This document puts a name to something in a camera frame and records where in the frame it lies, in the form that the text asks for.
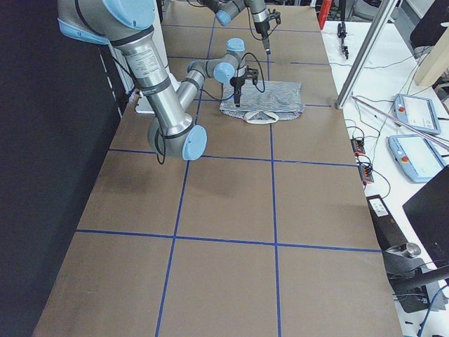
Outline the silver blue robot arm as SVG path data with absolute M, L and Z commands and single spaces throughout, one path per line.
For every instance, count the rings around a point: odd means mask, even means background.
M 222 25 L 228 25 L 237 15 L 245 9 L 248 10 L 248 17 L 253 20 L 256 32 L 261 36 L 259 41 L 262 42 L 267 55 L 271 54 L 269 43 L 271 20 L 275 20 L 277 24 L 281 23 L 280 13 L 275 10 L 270 11 L 265 1 L 216 1 L 205 0 L 199 1 L 202 6 L 209 8 L 215 14 L 215 18 Z
M 195 60 L 179 88 L 174 88 L 153 41 L 156 15 L 153 1 L 59 1 L 60 31 L 69 38 L 112 45 L 124 55 L 135 85 L 148 99 L 155 118 L 147 139 L 158 154 L 193 161 L 201 157 L 208 136 L 186 112 L 207 78 L 226 84 L 243 72 L 245 44 L 227 42 L 222 58 Z

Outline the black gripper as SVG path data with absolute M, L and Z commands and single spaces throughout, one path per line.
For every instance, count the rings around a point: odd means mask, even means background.
M 233 88 L 233 98 L 234 98 L 234 102 L 236 107 L 240 107 L 240 99 L 241 99 L 241 89 L 243 87 L 243 85 L 245 84 L 246 79 L 244 76 L 240 76 L 240 77 L 233 77 L 230 80 L 230 84 Z
M 266 48 L 266 54 L 270 55 L 272 50 L 269 45 L 269 21 L 264 20 L 262 22 L 255 23 L 256 32 L 260 35 L 259 40 L 262 42 L 263 46 Z

